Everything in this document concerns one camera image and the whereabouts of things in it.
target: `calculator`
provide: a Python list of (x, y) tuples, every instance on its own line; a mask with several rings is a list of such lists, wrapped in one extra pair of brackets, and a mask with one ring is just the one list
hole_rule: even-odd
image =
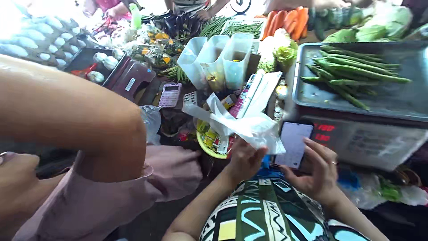
[(181, 84), (166, 84), (163, 86), (159, 106), (175, 107), (180, 98)]

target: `phone screen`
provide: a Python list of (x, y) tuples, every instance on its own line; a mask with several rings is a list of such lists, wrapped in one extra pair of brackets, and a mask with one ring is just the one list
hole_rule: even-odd
[(303, 137), (311, 136), (314, 126), (292, 122), (284, 122), (281, 131), (281, 141), (284, 144), (284, 154), (275, 157), (275, 164), (287, 165), (291, 168), (298, 169), (305, 151)]

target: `woman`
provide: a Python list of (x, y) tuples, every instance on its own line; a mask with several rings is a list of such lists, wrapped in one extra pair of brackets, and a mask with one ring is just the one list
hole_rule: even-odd
[(140, 111), (83, 78), (0, 55), (0, 136), (80, 150), (70, 171), (45, 180), (37, 156), (0, 155), (0, 240), (103, 240), (154, 202), (192, 193), (199, 153), (146, 146)]
[(297, 177), (280, 166), (287, 181), (247, 180), (259, 170), (266, 149), (254, 150), (240, 139), (229, 165), (179, 214), (162, 240), (387, 241), (336, 186), (336, 153), (304, 142), (312, 176)]
[(94, 15), (97, 8), (100, 8), (104, 15), (112, 20), (130, 19), (130, 3), (136, 4), (138, 9), (141, 9), (136, 0), (85, 0), (83, 13), (86, 17), (90, 17)]

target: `green patterned fabric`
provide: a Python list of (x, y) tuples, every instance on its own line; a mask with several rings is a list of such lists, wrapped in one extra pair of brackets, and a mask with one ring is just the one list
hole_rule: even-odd
[(368, 241), (280, 178), (238, 185), (204, 225), (199, 241)]

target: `pink shirt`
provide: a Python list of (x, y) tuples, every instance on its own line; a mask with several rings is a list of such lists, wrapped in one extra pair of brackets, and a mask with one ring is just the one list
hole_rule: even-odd
[[(103, 240), (154, 202), (192, 193), (202, 178), (196, 156), (181, 147), (148, 146), (143, 176), (118, 183), (94, 182), (72, 168), (13, 240)], [(82, 160), (79, 152), (76, 165)]]

